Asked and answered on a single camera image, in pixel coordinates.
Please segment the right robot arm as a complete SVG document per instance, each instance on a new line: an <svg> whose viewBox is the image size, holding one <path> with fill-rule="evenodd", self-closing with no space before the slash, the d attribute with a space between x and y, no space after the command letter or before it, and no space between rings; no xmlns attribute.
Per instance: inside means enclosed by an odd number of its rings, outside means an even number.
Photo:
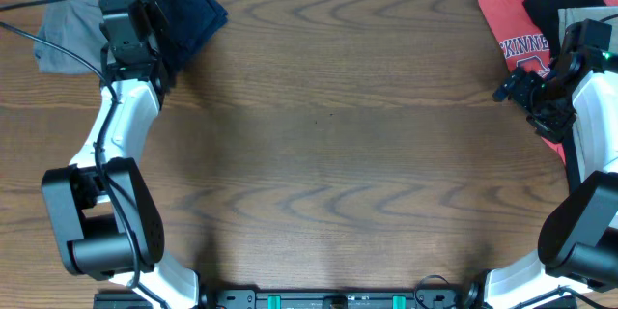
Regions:
<svg viewBox="0 0 618 309"><path fill-rule="evenodd" d="M457 308L592 308L617 287L617 55L608 19L570 25L550 71L516 68L495 90L536 133L563 147L570 193L544 222L537 247L482 273Z"/></svg>

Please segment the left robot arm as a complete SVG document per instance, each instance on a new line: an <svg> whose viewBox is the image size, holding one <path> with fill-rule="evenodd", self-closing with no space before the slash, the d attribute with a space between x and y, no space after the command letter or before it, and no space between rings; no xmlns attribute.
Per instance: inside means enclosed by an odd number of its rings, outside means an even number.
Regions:
<svg viewBox="0 0 618 309"><path fill-rule="evenodd" d="M175 85L173 43L157 0L98 0L101 106L81 150L42 177L62 263L133 290L158 308L196 308L198 274L165 249L160 214L139 169L146 138Z"/></svg>

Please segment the navy blue shorts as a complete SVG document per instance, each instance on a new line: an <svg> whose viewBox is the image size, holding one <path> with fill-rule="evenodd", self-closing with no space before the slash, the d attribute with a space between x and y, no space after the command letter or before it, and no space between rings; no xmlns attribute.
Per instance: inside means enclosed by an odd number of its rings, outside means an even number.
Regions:
<svg viewBox="0 0 618 309"><path fill-rule="evenodd" d="M227 11L216 0L154 1L168 23L166 39L160 44L163 62L175 75L227 22Z"/></svg>

